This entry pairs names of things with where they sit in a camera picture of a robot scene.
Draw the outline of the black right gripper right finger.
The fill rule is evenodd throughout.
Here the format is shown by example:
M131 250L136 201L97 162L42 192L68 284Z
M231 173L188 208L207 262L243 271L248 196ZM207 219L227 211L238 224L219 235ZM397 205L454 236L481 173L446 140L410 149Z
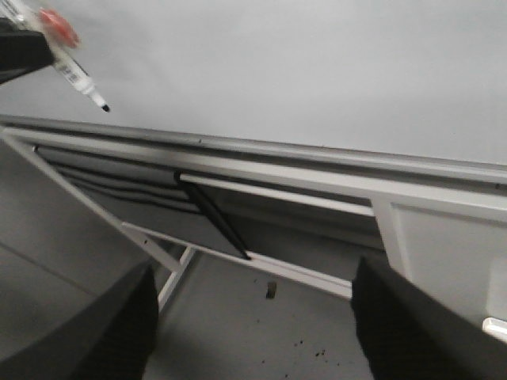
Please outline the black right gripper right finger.
M504 343L382 260L360 260L351 307L357 339L375 379L506 377Z

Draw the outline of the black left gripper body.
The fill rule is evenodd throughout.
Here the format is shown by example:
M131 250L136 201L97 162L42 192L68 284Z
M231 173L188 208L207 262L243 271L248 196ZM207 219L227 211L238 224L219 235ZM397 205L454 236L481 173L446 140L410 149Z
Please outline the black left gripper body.
M7 83L51 66L55 57L41 32L20 30L9 19L1 18L1 83Z

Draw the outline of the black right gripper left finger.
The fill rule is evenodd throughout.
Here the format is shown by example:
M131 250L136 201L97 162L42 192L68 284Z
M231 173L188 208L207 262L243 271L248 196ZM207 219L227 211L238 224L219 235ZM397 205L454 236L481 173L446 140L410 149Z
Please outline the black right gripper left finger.
M148 262L69 321L1 361L3 379L141 379L154 350L158 294Z

